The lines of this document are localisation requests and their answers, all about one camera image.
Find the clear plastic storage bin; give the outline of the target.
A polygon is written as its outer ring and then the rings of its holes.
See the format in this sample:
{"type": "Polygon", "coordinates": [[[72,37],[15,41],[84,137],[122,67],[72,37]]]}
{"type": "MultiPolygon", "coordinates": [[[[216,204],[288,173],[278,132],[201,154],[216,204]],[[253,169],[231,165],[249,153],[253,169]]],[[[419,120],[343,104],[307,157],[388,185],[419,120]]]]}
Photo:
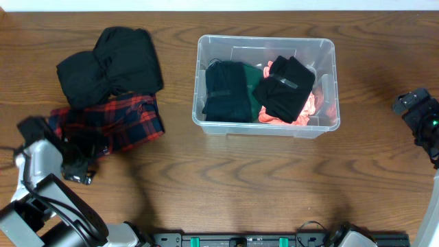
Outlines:
{"type": "Polygon", "coordinates": [[[192,120],[205,134],[255,134],[315,139],[337,130],[341,124],[334,43],[327,38],[277,38],[222,36],[206,34],[198,40],[193,93],[192,120]],[[316,77],[314,95],[322,94],[322,103],[306,126],[276,126],[266,123],[206,121],[202,109],[206,103],[208,66],[232,60],[262,69],[278,56],[295,57],[316,77]]]}

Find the black ribbed garment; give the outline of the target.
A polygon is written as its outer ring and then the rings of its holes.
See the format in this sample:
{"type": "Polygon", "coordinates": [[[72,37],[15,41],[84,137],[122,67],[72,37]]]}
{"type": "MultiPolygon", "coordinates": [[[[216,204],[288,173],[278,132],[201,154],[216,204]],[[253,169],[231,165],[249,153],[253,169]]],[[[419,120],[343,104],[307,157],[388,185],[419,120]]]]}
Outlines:
{"type": "Polygon", "coordinates": [[[295,57],[278,56],[268,77],[260,80],[252,95],[268,115],[290,124],[305,107],[315,79],[314,73],[295,57]]]}

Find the dark green cloth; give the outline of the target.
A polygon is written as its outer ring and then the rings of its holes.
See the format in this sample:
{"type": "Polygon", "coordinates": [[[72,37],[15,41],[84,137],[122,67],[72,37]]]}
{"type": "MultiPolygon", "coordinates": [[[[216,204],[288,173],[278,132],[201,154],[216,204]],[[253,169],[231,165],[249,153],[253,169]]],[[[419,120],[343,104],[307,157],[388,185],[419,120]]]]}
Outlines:
{"type": "Polygon", "coordinates": [[[262,105],[254,97],[253,91],[257,88],[260,80],[263,78],[263,72],[262,70],[250,66],[249,64],[244,64],[244,73],[246,76],[246,86],[248,91],[248,98],[250,101],[250,112],[252,115],[251,122],[255,122],[259,118],[259,112],[262,108],[262,105]]]}

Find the red plaid folded shirt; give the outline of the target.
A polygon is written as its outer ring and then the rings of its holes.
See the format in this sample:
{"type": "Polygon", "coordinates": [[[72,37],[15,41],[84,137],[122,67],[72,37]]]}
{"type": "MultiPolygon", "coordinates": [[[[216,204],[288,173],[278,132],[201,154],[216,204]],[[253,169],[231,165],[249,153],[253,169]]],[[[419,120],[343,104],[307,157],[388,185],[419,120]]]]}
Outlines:
{"type": "Polygon", "coordinates": [[[147,93],[120,95],[82,110],[69,107],[52,110],[49,125],[61,139],[85,134],[101,143],[97,156],[126,152],[158,139],[165,128],[158,113],[156,96],[147,93]]]}

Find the dark navy garment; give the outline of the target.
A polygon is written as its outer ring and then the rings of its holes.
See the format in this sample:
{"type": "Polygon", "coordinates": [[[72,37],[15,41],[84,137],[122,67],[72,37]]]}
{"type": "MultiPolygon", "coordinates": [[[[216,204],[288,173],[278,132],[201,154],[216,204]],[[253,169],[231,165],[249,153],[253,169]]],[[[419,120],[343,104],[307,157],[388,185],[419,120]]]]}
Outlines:
{"type": "Polygon", "coordinates": [[[206,121],[248,123],[252,119],[246,74],[240,62],[216,61],[205,73],[206,121]]]}

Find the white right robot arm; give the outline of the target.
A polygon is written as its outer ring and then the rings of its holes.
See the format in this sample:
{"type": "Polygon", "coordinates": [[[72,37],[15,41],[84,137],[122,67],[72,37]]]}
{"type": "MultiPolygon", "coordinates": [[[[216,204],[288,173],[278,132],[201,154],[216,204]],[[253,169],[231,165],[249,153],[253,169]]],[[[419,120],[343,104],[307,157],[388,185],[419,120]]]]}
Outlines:
{"type": "MultiPolygon", "coordinates": [[[[422,147],[429,160],[438,170],[438,100],[427,89],[419,88],[401,95],[392,105],[396,114],[412,131],[414,144],[422,147]]],[[[336,232],[326,236],[324,246],[379,247],[409,246],[410,240],[404,234],[373,235],[351,223],[345,223],[336,232]]],[[[434,176],[434,187],[429,206],[414,240],[417,247],[438,245],[438,174],[434,176]]]]}

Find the orange garment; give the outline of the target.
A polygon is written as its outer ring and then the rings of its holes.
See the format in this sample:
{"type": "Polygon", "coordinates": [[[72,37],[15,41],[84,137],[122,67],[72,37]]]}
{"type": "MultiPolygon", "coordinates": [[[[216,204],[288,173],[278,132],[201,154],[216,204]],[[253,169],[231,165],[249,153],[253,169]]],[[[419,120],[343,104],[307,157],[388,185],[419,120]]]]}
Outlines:
{"type": "MultiPolygon", "coordinates": [[[[268,77],[270,66],[272,65],[272,63],[273,63],[273,61],[270,60],[270,61],[268,61],[267,65],[264,67],[263,78],[268,77]]],[[[311,91],[311,94],[308,97],[308,100],[305,104],[305,107],[301,111],[301,113],[296,121],[293,121],[292,123],[285,123],[284,121],[280,120],[279,118],[270,116],[266,113],[266,109],[264,106],[262,106],[262,108],[259,112],[258,120],[261,123],[272,124],[272,125],[306,126],[310,120],[310,116],[314,115],[316,113],[316,110],[317,110],[316,96],[311,91]]]]}

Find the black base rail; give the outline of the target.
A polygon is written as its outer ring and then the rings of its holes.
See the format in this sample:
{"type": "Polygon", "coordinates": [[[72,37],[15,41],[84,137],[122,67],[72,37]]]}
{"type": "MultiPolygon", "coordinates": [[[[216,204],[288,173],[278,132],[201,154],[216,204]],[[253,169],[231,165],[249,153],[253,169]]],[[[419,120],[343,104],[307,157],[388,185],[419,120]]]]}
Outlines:
{"type": "Polygon", "coordinates": [[[184,234],[157,233],[154,245],[160,247],[410,247],[405,233],[370,233],[353,224],[343,224],[332,233],[322,226],[299,228],[285,234],[184,234]]]}

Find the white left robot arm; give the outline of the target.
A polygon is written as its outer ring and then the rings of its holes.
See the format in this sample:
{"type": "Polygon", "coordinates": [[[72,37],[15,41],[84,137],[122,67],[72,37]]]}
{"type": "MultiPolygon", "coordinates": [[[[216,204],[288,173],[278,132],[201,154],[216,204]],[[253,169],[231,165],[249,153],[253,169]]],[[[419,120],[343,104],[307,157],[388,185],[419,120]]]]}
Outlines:
{"type": "Polygon", "coordinates": [[[1,231],[15,246],[153,246],[129,222],[107,224],[62,180],[73,165],[85,174],[88,156],[49,133],[24,134],[15,149],[16,191],[1,210],[1,231]]]}

